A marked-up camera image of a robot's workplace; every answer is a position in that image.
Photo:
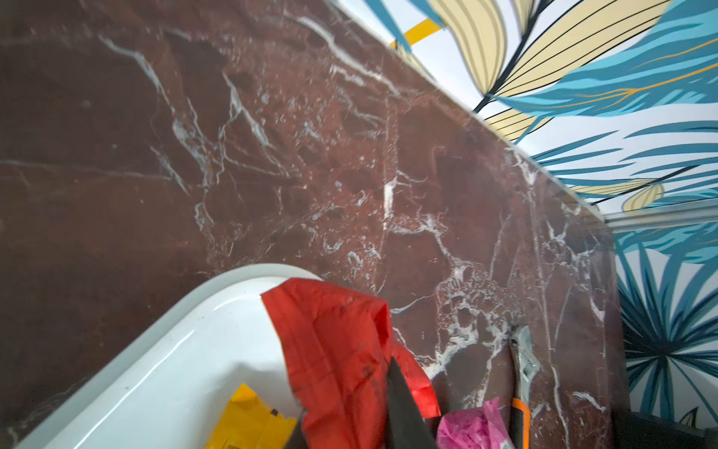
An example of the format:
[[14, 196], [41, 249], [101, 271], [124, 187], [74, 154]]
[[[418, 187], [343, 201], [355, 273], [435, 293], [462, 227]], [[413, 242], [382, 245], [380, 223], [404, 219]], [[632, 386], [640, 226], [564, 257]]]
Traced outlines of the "white plastic storage box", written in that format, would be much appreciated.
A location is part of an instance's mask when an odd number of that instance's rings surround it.
[[288, 381], [263, 293], [304, 269], [258, 264], [186, 295], [22, 440], [24, 448], [201, 448], [248, 385], [287, 417]]

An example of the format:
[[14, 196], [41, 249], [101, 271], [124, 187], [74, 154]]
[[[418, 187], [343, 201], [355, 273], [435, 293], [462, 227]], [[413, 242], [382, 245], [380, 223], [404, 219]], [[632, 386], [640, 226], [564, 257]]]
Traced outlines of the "pink tea bag large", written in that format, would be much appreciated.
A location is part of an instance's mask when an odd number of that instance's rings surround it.
[[439, 449], [514, 449], [498, 403], [494, 398], [482, 407], [445, 415], [437, 430]]

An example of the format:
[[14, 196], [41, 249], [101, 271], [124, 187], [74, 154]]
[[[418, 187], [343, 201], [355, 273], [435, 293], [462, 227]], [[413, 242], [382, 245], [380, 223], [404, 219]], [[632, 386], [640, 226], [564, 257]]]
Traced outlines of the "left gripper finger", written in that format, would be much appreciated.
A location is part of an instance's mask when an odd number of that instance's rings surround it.
[[386, 448], [438, 448], [413, 399], [400, 366], [394, 359], [391, 360], [387, 373], [386, 404]]

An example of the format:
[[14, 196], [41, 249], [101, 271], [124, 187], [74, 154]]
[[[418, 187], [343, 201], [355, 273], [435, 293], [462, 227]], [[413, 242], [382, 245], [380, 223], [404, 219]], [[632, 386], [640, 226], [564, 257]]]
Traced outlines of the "red tea bag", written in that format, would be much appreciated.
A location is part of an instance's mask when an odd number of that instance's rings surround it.
[[441, 414], [431, 381], [396, 339], [384, 300], [299, 278], [261, 298], [282, 345], [293, 395], [304, 411], [288, 447], [386, 448], [392, 359], [424, 422]]

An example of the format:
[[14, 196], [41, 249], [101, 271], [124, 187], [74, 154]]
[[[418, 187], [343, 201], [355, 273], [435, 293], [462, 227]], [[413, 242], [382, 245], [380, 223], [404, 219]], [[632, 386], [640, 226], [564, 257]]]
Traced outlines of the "yellow tea bag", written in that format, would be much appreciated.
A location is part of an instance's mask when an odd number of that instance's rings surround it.
[[205, 447], [284, 448], [297, 419], [285, 417], [242, 384], [224, 409]]

